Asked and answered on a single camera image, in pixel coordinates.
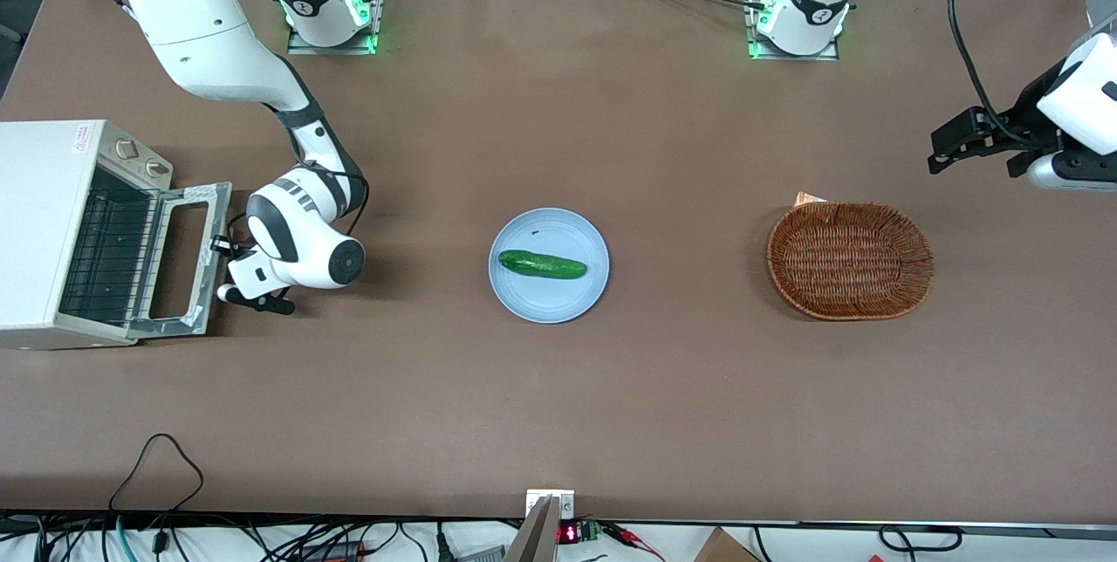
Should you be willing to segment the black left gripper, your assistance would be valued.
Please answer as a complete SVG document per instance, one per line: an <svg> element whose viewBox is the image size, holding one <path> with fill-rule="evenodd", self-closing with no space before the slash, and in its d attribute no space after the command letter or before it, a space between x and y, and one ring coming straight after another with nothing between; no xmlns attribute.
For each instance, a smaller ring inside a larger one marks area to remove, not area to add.
<svg viewBox="0 0 1117 562"><path fill-rule="evenodd" d="M970 107L935 128L930 135L932 154L927 159L930 174L937 175L962 160L1000 154L1005 145L1011 151L1021 151L1006 161L1012 179L1057 179L1052 161L1061 141L1053 121L1038 109L1038 101L1054 85L1065 63L1062 58L1049 66L1018 94L1011 108L997 114L1003 127L995 127L986 109Z"/></svg>

